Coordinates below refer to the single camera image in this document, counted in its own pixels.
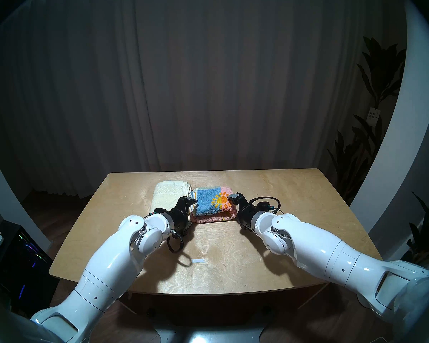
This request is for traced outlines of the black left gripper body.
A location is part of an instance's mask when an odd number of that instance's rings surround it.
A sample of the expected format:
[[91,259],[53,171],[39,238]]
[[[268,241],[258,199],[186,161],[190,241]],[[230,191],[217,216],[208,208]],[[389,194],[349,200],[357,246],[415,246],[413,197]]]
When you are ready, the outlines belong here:
[[190,207],[186,206],[186,198],[190,197],[180,197],[176,205],[166,212],[172,219],[174,230],[178,234],[186,234],[191,225],[189,220]]

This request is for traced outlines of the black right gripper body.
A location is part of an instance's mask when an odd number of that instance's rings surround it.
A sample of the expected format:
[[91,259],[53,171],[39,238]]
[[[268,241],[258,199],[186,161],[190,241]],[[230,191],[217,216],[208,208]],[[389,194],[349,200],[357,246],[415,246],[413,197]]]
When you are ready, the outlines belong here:
[[254,226],[252,225],[253,217],[263,212],[269,212],[272,210],[272,206],[269,202],[259,202],[257,205],[248,202],[238,203],[237,221],[244,230],[252,232]]

